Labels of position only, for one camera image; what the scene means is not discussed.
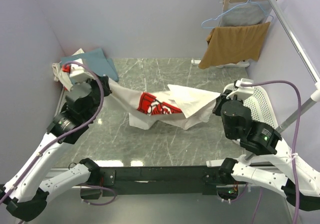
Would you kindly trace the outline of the white t-shirt red print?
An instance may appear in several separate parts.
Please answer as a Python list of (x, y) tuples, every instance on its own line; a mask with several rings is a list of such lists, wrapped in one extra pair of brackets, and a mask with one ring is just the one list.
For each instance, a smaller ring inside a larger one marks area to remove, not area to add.
[(207, 123), (220, 96), (212, 92), (169, 84), (168, 91), (142, 92), (109, 81), (109, 96), (116, 107), (129, 114), (129, 125), (148, 130), (161, 121), (187, 130), (196, 124)]

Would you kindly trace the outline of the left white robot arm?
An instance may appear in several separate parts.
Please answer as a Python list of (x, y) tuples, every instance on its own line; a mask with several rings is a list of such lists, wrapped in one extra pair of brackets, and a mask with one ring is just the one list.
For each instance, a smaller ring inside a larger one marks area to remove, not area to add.
[(98, 186), (101, 181), (99, 165), (89, 158), (73, 168), (46, 179), (57, 160), (89, 129), (111, 94), (109, 77), (88, 71), (86, 77), (71, 87), (61, 112), (54, 116), (35, 152), (18, 173), (0, 187), (0, 202), (21, 223), (38, 217), (47, 204), (73, 186)]

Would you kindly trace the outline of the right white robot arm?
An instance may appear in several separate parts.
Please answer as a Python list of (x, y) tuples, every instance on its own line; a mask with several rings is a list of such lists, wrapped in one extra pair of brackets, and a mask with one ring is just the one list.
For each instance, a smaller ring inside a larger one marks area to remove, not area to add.
[(271, 125), (255, 121), (244, 101), (254, 93), (249, 79), (234, 82), (217, 99), (213, 113), (221, 117), (227, 139), (239, 142), (253, 157), (207, 161), (217, 167), (223, 184), (247, 182), (273, 191), (302, 211), (320, 209), (320, 173), (304, 161)]

